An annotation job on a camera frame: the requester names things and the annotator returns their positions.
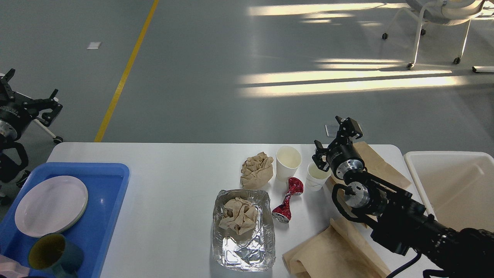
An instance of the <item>aluminum foil tray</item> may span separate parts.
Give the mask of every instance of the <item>aluminum foil tray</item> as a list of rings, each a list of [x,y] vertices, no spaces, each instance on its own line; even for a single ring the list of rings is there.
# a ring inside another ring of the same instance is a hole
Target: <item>aluminum foil tray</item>
[[[226,202],[235,197],[250,201],[259,217],[255,228],[237,235],[231,229],[220,228]],[[269,195],[263,190],[234,189],[218,193],[213,211],[213,258],[220,265],[237,271],[266,271],[275,263],[275,230]]]

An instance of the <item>black cable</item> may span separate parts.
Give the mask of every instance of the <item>black cable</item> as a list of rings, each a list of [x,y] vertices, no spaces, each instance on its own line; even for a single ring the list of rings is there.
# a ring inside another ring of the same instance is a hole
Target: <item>black cable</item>
[[[444,270],[436,270],[436,269],[426,269],[422,272],[424,278],[431,278],[431,276],[435,277],[449,277],[450,274]]]
[[[331,192],[331,199],[333,200],[333,203],[334,205],[336,206],[336,208],[338,209],[338,211],[341,213],[341,215],[343,215],[343,217],[345,217],[346,219],[350,220],[350,221],[353,221],[353,222],[358,222],[358,223],[362,223],[363,220],[358,218],[358,217],[351,217],[347,212],[346,210],[341,206],[341,204],[338,202],[338,199],[337,199],[337,196],[338,196],[338,189],[343,189],[345,190],[346,189],[346,186],[342,185],[342,184],[335,184],[334,187],[333,187],[333,191]]]
[[[411,265],[416,263],[420,259],[421,256],[422,256],[422,253],[417,252],[417,255],[413,259],[411,259],[409,262],[405,263],[404,265],[400,266],[395,271],[391,272],[388,276],[386,276],[386,278],[392,278],[392,277],[396,276],[398,273],[402,272],[403,270],[409,268]]]

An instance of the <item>red soda can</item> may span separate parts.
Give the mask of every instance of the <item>red soda can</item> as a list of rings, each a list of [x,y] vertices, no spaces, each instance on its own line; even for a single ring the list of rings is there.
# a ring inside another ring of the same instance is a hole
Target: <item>red soda can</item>
[[[290,198],[294,195],[301,195],[304,192],[304,184],[295,177],[288,179],[288,192],[285,194],[283,204],[277,206],[271,215],[281,223],[288,223],[291,220]]]

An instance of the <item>white plastic bin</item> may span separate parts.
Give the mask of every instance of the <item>white plastic bin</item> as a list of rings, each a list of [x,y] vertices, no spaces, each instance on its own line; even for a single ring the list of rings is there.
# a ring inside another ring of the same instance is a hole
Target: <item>white plastic bin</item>
[[[494,231],[494,159],[490,155],[412,151],[404,158],[427,213],[457,231]]]

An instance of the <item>brown paper bag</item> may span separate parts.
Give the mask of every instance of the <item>brown paper bag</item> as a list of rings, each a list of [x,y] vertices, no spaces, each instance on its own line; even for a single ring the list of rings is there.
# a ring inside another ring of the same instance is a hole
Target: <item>brown paper bag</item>
[[[382,278],[390,271],[351,222],[331,219],[322,233],[283,254],[299,278]]]

